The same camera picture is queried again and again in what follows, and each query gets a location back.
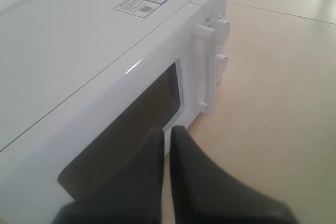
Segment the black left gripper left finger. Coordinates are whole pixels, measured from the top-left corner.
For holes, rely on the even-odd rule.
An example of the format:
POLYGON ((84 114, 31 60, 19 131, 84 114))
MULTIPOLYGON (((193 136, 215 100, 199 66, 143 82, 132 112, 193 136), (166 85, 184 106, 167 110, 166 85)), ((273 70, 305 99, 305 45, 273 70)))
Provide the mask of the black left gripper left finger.
POLYGON ((102 188, 60 209, 54 223, 161 223, 164 133, 149 130, 134 157, 102 188))

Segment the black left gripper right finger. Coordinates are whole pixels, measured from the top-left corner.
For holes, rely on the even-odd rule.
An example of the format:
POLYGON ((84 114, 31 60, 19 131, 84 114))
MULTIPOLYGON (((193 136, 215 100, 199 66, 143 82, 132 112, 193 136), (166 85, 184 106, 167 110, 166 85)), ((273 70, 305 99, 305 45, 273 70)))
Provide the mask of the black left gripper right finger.
POLYGON ((174 126, 170 181, 176 223, 292 223, 285 204, 215 164, 183 126, 174 126))

